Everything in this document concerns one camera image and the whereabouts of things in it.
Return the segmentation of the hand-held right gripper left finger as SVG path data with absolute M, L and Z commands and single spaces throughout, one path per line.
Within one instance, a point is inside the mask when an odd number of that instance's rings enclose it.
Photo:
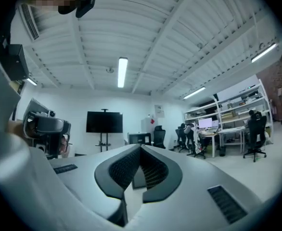
M 133 145 L 126 145 L 93 155 L 52 159 L 49 163 L 53 168 L 69 164 L 76 165 L 76 169 L 58 174 L 58 177 L 85 207 L 107 219 L 119 207 L 120 201 L 107 197 L 101 191 L 94 177 L 95 168 L 106 159 L 118 155 L 121 152 L 126 152 L 132 147 Z

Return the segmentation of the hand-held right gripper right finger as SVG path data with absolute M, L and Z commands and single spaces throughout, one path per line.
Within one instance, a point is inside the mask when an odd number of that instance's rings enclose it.
M 142 204 L 128 223 L 130 231 L 217 231 L 227 228 L 226 218 L 208 192 L 216 186 L 222 186 L 247 213 L 262 204 L 249 188 L 206 160 L 155 147 L 151 150 L 175 161 L 182 170 L 182 181 L 166 200 Z

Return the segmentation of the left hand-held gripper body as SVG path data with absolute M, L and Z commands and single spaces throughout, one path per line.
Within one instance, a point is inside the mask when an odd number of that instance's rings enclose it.
M 48 158 L 69 155 L 70 134 L 37 133 L 36 121 L 39 117 L 55 117 L 55 112 L 48 109 L 36 99 L 31 99 L 23 117 L 23 134 L 30 141 L 30 146 L 41 149 Z

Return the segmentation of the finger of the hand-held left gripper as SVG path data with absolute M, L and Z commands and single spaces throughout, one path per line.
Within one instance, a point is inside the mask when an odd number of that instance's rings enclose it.
M 71 124 L 68 121 L 54 117 L 39 117 L 36 121 L 37 133 L 70 134 Z

